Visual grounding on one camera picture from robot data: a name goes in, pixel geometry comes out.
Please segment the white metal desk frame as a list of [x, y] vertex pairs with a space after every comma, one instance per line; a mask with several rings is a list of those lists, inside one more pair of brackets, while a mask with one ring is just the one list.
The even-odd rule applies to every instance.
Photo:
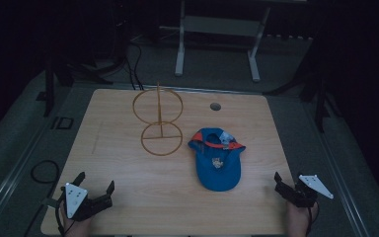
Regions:
[[264, 36], [265, 26], [271, 8], [275, 4], [304, 4], [306, 0], [240, 0], [250, 4], [259, 4], [262, 8], [258, 20], [246, 20], [241, 17], [211, 17], [191, 15], [188, 10], [188, 2], [191, 0], [180, 1], [180, 24], [177, 27], [179, 31], [179, 45], [175, 65], [175, 75], [180, 77], [184, 74], [185, 67], [185, 35], [186, 33], [201, 33], [210, 35], [249, 37], [254, 39], [253, 46], [247, 51], [248, 63], [251, 71], [252, 80], [259, 82], [261, 80], [260, 69], [257, 63], [257, 53]]

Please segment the gold wire hat stand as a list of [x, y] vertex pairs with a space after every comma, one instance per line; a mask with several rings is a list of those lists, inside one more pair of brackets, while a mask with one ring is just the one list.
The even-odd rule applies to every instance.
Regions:
[[182, 97], [172, 89], [157, 85], [139, 92], [132, 101], [133, 114], [146, 126], [140, 133], [143, 149], [151, 155], [168, 156], [183, 144], [177, 120], [184, 111]]

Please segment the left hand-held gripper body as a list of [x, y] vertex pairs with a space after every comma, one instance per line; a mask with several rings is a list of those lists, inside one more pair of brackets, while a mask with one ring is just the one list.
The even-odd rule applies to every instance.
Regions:
[[112, 206], [112, 196], [90, 199], [87, 190], [70, 183], [65, 186], [65, 213], [69, 219], [83, 221]]

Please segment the person's right hand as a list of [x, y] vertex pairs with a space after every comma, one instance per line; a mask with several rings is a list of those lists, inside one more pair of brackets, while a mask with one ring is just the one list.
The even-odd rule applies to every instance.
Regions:
[[286, 233], [288, 237], [307, 237], [312, 224], [320, 213], [317, 202], [312, 207], [297, 207], [291, 202], [286, 203]]

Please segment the black rectangular floor bracket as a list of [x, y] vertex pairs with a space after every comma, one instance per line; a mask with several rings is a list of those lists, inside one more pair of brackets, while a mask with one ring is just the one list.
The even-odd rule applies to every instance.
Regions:
[[74, 119], [66, 117], [56, 117], [52, 124], [51, 129], [70, 129], [73, 126]]

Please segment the person's left hand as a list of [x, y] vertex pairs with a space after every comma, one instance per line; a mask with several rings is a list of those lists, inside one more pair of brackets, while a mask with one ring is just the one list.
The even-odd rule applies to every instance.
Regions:
[[66, 216], [64, 203], [60, 205], [64, 237], [89, 237], [93, 218], [74, 221]]

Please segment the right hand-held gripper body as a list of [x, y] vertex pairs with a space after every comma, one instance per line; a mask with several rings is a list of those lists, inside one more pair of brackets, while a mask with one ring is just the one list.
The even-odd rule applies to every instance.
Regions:
[[274, 189], [284, 199], [295, 204], [297, 207], [312, 207], [317, 201], [318, 194], [326, 198], [334, 198], [334, 195], [327, 189], [317, 175], [299, 175], [298, 182], [294, 188], [283, 182], [279, 186], [275, 185]]

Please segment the black metal stand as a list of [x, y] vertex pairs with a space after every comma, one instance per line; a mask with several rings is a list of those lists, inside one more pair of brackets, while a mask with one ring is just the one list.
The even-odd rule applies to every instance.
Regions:
[[332, 70], [327, 66], [320, 66], [315, 69], [311, 69], [310, 67], [300, 67], [294, 74], [292, 80], [276, 89], [265, 91], [264, 95], [276, 96], [303, 84], [304, 87], [299, 98], [302, 102], [311, 102], [313, 99], [316, 99], [314, 123], [318, 130], [323, 132], [323, 118], [327, 113], [325, 109], [327, 81], [331, 72]]
[[37, 96], [37, 101], [45, 102], [45, 110], [43, 113], [43, 116], [45, 118], [50, 115], [54, 107], [54, 72], [52, 64], [55, 62], [56, 58], [59, 58], [63, 62], [66, 62], [73, 69], [85, 74], [88, 78], [91, 78], [94, 82], [100, 84], [111, 84], [111, 81], [103, 79], [102, 75], [108, 72], [112, 72], [121, 66], [121, 63], [114, 63], [101, 69], [91, 70], [66, 55], [46, 52], [44, 54], [44, 91], [39, 92]]

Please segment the blue baseball cap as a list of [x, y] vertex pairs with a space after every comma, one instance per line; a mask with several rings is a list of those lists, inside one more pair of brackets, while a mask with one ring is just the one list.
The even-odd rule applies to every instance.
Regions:
[[241, 179], [241, 153], [246, 146], [218, 127], [200, 129], [188, 142], [195, 154], [199, 181], [208, 190], [227, 192]]

